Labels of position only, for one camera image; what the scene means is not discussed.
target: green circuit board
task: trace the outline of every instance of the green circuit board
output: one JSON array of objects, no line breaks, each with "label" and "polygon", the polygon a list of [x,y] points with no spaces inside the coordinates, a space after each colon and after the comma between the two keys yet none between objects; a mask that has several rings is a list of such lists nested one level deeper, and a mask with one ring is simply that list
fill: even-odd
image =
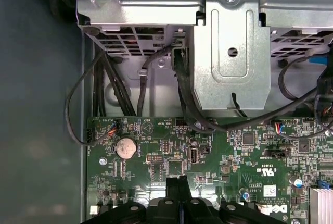
[{"label": "green circuit board", "polygon": [[[219,124],[240,118],[215,119]],[[317,131],[309,118],[282,118],[283,132],[307,135]],[[309,187],[333,180],[333,137],[286,140],[268,123],[226,133],[199,134],[182,118],[108,118],[88,120],[88,135],[99,137],[116,122],[118,130],[87,149],[87,217],[91,206],[117,206],[127,201],[148,205],[165,197],[167,177],[187,175],[193,197],[219,202],[256,201],[265,213],[291,223],[309,223]],[[129,140],[132,158],[117,154],[117,143]],[[128,155],[126,146],[121,154]],[[291,178],[302,181],[296,187]]]}]

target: usb port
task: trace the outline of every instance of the usb port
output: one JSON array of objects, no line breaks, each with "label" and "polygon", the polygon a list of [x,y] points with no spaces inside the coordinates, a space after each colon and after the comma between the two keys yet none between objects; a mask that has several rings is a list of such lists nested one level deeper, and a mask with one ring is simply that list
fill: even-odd
[{"label": "usb port", "polygon": [[192,148],[190,152],[190,161],[195,164],[198,161],[198,151],[196,148]]}]

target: white label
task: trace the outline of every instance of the white label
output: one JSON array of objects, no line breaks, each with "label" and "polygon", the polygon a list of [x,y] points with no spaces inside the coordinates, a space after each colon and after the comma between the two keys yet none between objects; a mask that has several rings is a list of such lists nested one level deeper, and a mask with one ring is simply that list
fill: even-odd
[{"label": "white label", "polygon": [[264,197],[276,197],[276,185],[264,185]]},{"label": "white label", "polygon": [[91,215],[98,215],[98,206],[90,206],[90,211],[89,213]]}]

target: blue component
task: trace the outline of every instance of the blue component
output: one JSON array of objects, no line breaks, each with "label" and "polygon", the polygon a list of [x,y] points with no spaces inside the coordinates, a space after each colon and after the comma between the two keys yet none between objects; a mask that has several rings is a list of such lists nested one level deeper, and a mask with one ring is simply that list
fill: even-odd
[{"label": "blue component", "polygon": [[327,57],[323,56],[323,57],[311,58],[310,62],[313,63],[313,64],[324,64],[324,65],[327,65]]},{"label": "blue component", "polygon": [[330,189],[330,185],[324,181],[318,181],[318,187],[320,189]]},{"label": "blue component", "polygon": [[303,181],[301,179],[296,179],[294,185],[296,188],[301,188],[303,186]]},{"label": "blue component", "polygon": [[245,192],[245,193],[243,194],[243,199],[244,199],[244,200],[247,200],[248,198],[250,198],[250,194],[249,194],[248,192]]}]

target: gray metal sheet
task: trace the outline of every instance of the gray metal sheet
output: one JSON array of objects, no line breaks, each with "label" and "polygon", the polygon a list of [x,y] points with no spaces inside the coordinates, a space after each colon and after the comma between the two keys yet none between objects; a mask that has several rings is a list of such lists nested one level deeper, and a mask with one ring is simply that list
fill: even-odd
[{"label": "gray metal sheet", "polygon": [[[0,0],[0,223],[79,223],[81,150],[63,109],[79,77],[77,26],[57,22],[48,0]],[[81,94],[71,105],[81,129]]]}]

